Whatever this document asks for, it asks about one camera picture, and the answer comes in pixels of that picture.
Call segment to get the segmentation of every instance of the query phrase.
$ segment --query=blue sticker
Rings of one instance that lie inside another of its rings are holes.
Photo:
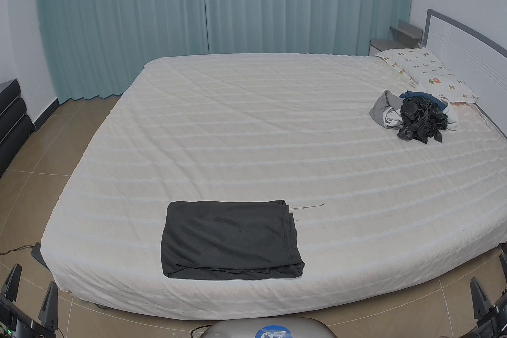
[[[290,331],[280,325],[268,325],[261,328],[255,338],[293,338]]]

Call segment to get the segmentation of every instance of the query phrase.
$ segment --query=pillow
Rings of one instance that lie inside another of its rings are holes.
[[[385,50],[381,57],[401,74],[409,75],[415,85],[422,85],[435,97],[444,97],[451,103],[475,103],[477,97],[464,81],[458,80],[427,48]]]

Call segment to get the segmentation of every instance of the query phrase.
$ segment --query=mattress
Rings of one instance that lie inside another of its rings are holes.
[[[100,126],[41,253],[59,288],[178,319],[276,316],[412,286],[507,239],[507,141],[469,105],[443,142],[369,110],[410,88],[376,57],[206,55],[149,62]],[[295,279],[166,278],[171,201],[285,200]]]

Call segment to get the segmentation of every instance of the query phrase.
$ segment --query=floor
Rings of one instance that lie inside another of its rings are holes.
[[[68,101],[28,139],[0,179],[0,252],[41,240],[60,192],[117,99]],[[499,252],[492,249],[418,286],[304,315],[324,322],[339,338],[459,337],[474,326],[472,276],[492,302],[506,287]],[[26,249],[0,256],[1,281],[16,263],[23,267],[16,304],[36,319],[51,274]],[[190,330],[209,323],[101,310],[61,292],[58,322],[67,338],[189,337]]]

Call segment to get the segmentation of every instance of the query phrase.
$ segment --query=white headboard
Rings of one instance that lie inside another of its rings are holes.
[[[476,105],[507,134],[507,50],[429,9],[423,45],[478,96]]]

